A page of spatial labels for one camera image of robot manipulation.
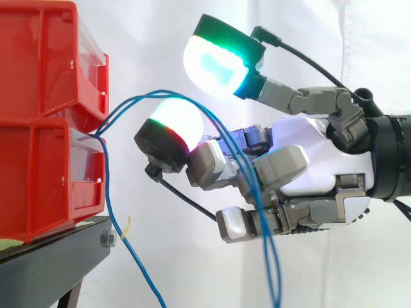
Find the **screw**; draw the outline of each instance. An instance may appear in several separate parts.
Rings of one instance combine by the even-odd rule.
[[[117,233],[115,231],[106,231],[100,237],[101,247],[115,247],[117,243]]]

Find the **red storage bin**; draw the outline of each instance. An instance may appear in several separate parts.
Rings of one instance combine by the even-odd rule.
[[[66,1],[0,1],[1,117],[64,117],[91,132],[109,114],[109,59]]]
[[[104,209],[104,152],[59,118],[0,118],[0,239],[32,240]]]

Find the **green light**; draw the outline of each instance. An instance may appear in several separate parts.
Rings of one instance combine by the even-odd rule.
[[[196,106],[180,98],[168,98],[163,101],[150,116],[173,130],[193,151],[203,135],[204,125],[201,113]]]
[[[197,86],[215,94],[235,93],[249,72],[241,57],[197,36],[187,44],[184,67]]]

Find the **cable connector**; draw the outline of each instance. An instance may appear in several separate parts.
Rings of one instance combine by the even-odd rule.
[[[254,37],[260,43],[264,42],[274,47],[279,47],[282,43],[281,38],[261,26],[257,26],[252,30],[251,37]]]
[[[149,178],[151,178],[154,182],[159,183],[162,180],[162,169],[153,165],[152,163],[149,163],[144,169],[146,171],[146,174],[148,175]]]

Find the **black metal bracket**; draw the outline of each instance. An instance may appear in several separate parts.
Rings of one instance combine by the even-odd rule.
[[[86,223],[0,252],[1,307],[45,308],[61,298],[59,307],[76,307],[79,282],[110,254],[101,243],[101,235],[111,230],[110,218],[94,216]]]

